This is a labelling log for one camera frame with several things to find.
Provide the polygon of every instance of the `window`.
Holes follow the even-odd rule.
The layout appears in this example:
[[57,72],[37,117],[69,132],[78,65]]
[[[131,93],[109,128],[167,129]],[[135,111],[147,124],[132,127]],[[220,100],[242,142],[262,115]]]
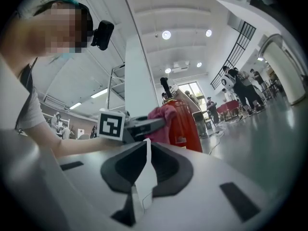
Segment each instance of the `window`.
[[193,94],[197,97],[198,101],[199,101],[199,105],[201,108],[201,111],[206,111],[206,100],[205,97],[202,93],[202,91],[200,90],[197,82],[192,82],[192,83],[188,83],[185,85],[179,85],[179,88],[185,92],[185,91],[189,91],[190,94]]

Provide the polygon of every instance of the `black window grille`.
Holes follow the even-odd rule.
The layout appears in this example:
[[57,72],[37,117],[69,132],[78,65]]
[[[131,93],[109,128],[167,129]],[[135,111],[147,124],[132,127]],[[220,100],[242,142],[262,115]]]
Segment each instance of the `black window grille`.
[[[251,40],[252,36],[255,33],[256,28],[247,22],[243,23],[242,29],[240,30],[240,34],[235,42],[233,49],[230,52],[227,60],[223,64],[223,66],[227,66],[229,68],[234,68],[238,60],[241,58],[242,54],[246,50],[246,47]],[[224,76],[222,67],[218,74],[215,76],[213,81],[211,82],[211,86],[216,89],[220,85],[221,77]]]

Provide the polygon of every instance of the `black camera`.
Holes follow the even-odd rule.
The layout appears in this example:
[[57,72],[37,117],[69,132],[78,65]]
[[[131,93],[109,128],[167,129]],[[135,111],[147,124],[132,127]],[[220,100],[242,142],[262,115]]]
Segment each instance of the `black camera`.
[[97,45],[100,50],[106,50],[114,28],[115,25],[113,25],[111,22],[101,21],[98,28],[93,31],[93,40],[91,46]]

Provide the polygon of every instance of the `pink towel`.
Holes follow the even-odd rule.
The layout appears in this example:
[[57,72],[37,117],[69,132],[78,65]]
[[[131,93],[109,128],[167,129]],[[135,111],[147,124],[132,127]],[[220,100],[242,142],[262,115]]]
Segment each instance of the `pink towel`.
[[162,107],[157,107],[154,110],[152,110],[148,114],[148,119],[164,118],[166,125],[163,128],[151,134],[145,135],[145,137],[149,138],[152,142],[161,142],[170,144],[169,130],[171,125],[171,119],[175,117],[176,114],[177,114],[176,109],[171,105],[163,105]]

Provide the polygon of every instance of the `white column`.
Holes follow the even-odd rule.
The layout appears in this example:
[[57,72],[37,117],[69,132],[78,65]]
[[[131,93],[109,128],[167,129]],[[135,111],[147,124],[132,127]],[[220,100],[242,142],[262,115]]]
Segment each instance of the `white column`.
[[305,96],[302,81],[295,67],[279,46],[275,42],[270,43],[264,50],[263,57],[279,78],[289,103],[295,104],[302,100]]
[[126,42],[125,109],[131,117],[147,116],[158,106],[154,83],[137,35]]

